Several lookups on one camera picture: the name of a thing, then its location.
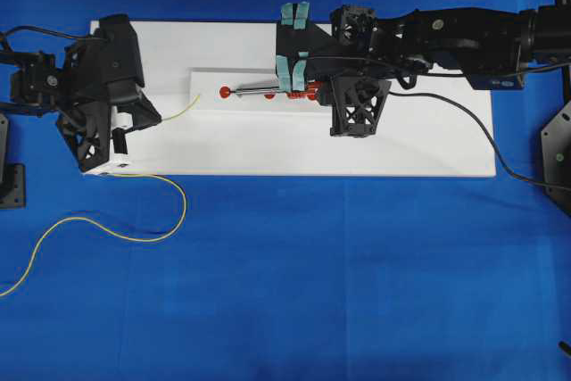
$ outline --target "white board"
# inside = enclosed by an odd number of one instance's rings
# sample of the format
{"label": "white board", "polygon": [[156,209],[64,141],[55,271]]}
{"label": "white board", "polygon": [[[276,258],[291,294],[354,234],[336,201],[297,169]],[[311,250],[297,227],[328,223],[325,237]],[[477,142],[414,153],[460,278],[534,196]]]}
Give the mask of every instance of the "white board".
{"label": "white board", "polygon": [[[277,84],[275,24],[135,21],[133,27],[145,94],[161,115],[180,112],[199,94],[200,100],[175,120],[129,134],[128,162],[112,158],[90,174],[495,175],[493,150],[479,127],[436,100],[390,96],[377,134],[350,138],[329,135],[331,109],[317,102],[220,98],[223,85]],[[400,90],[396,82],[393,89]],[[465,104],[492,131],[488,91],[474,91],[464,79],[422,77],[413,91]]]}

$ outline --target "blue tablecloth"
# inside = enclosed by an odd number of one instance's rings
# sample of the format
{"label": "blue tablecloth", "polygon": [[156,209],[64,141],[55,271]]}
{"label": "blue tablecloth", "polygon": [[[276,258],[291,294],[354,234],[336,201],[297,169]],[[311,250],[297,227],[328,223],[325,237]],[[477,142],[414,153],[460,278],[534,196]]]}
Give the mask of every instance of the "blue tablecloth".
{"label": "blue tablecloth", "polygon": [[[1,0],[0,29],[81,34],[89,20],[116,12],[274,20],[290,1],[299,0]],[[553,2],[308,1],[321,21],[340,4],[392,17]],[[67,44],[12,38],[14,48],[59,52],[59,61]],[[0,69],[2,99],[11,72]],[[523,92],[494,94],[493,122],[514,169],[540,177],[538,131],[562,105],[561,83],[557,72],[527,81]],[[82,177],[54,121],[12,118],[10,159],[27,164],[29,204],[0,212],[1,286],[20,275],[31,246],[62,215],[88,211],[131,234],[168,229],[178,216],[177,194],[162,183]],[[128,244],[84,224],[46,240],[29,281],[0,301],[2,381],[571,374],[557,348],[571,338],[571,220],[540,189],[501,170],[488,179],[176,180],[192,210],[164,244]]]}

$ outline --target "yellow wire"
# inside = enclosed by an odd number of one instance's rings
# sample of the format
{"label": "yellow wire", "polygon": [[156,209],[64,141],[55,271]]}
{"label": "yellow wire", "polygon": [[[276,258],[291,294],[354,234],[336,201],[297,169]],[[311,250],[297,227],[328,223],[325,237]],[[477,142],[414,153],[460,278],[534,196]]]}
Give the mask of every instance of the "yellow wire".
{"label": "yellow wire", "polygon": [[178,118],[179,116],[184,115],[186,112],[190,111],[194,107],[196,102],[198,102],[199,98],[200,98],[200,94],[197,94],[196,97],[194,98],[194,100],[192,102],[190,102],[190,104],[187,107],[185,107],[181,112],[177,113],[176,115],[172,115],[172,116],[169,116],[167,118],[163,118],[162,121],[164,122],[165,120],[174,120],[175,118]]}
{"label": "yellow wire", "polygon": [[124,236],[123,234],[120,234],[118,232],[115,231],[111,231],[109,228],[105,227],[104,225],[102,225],[101,223],[90,219],[90,218],[84,218],[84,217],[68,217],[68,218],[64,218],[59,220],[58,222],[54,223],[41,237],[39,240],[37,240],[36,245],[34,246],[34,250],[32,251],[32,254],[29,258],[29,262],[28,262],[28,267],[26,268],[26,270],[24,271],[24,273],[21,275],[20,279],[9,289],[5,290],[4,292],[0,293],[0,298],[3,298],[9,294],[11,294],[12,292],[14,292],[18,287],[20,287],[22,285],[22,283],[26,280],[26,278],[29,275],[29,272],[32,269],[32,266],[34,265],[34,261],[36,260],[37,257],[37,253],[39,252],[39,248],[42,245],[42,243],[44,242],[44,240],[46,238],[48,238],[50,236],[50,234],[52,234],[52,232],[54,232],[54,230],[56,228],[58,228],[60,225],[63,225],[64,223],[68,223],[68,222],[87,222],[90,223],[91,225],[94,225],[96,227],[98,227],[99,229],[101,229],[102,231],[106,232],[107,234],[109,234],[110,236],[116,236],[118,238],[121,238],[123,240],[127,240],[127,241],[134,241],[137,243],[157,243],[159,241],[162,240],[166,240],[167,238],[169,238],[170,236],[172,236],[173,234],[175,234],[180,227],[182,226],[183,222],[185,221],[186,218],[186,210],[187,210],[187,201],[186,201],[186,194],[184,189],[176,182],[174,182],[173,180],[170,180],[169,178],[164,178],[162,176],[154,176],[154,175],[145,175],[145,174],[111,174],[110,176],[114,176],[116,178],[156,178],[158,180],[162,180],[163,182],[167,182],[171,185],[173,185],[182,195],[182,203],[183,203],[183,209],[182,209],[182,214],[180,215],[180,219],[177,222],[177,225],[175,225],[169,232],[167,232],[166,234],[162,235],[162,236],[158,236],[156,238],[133,238],[130,236]]}

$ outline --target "red ball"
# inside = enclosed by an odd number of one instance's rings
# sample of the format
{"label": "red ball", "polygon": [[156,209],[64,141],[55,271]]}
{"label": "red ball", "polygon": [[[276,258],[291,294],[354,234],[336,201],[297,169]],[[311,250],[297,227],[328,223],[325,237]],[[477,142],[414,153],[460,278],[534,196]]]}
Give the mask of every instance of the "red ball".
{"label": "red ball", "polygon": [[230,88],[228,88],[228,87],[222,87],[220,89],[220,97],[222,97],[222,98],[229,98],[231,94],[232,94],[232,90],[230,90]]}

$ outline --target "black mounting bracket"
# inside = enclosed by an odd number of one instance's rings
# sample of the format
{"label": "black mounting bracket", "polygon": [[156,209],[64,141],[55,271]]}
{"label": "black mounting bracket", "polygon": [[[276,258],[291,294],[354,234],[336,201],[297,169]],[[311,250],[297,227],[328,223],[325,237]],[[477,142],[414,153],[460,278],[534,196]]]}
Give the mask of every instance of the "black mounting bracket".
{"label": "black mounting bracket", "polygon": [[[571,102],[558,112],[542,130],[543,176],[547,183],[571,186]],[[568,191],[545,190],[565,213],[571,216]]]}
{"label": "black mounting bracket", "polygon": [[0,209],[26,206],[26,173],[23,164],[6,163],[8,119],[0,113]]}
{"label": "black mounting bracket", "polygon": [[[556,5],[571,4],[571,0],[555,0]],[[571,74],[562,69],[565,106],[542,130],[543,177],[548,183],[571,186]],[[571,193],[546,188],[547,196],[571,216]]]}

